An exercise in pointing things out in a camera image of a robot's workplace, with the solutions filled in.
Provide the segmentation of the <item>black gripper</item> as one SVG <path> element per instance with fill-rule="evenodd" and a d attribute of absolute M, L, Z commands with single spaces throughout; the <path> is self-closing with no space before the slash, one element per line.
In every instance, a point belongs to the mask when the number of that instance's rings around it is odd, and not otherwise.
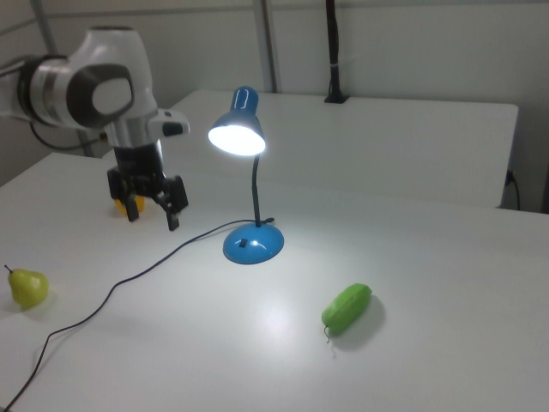
<path fill-rule="evenodd" d="M 137 148 L 115 147 L 114 154 L 117 165 L 107 172 L 110 195 L 128 220 L 139 218 L 143 197 L 150 197 L 165 211 L 168 229 L 179 228 L 178 214 L 189 200 L 182 178 L 164 174 L 160 141 Z"/>

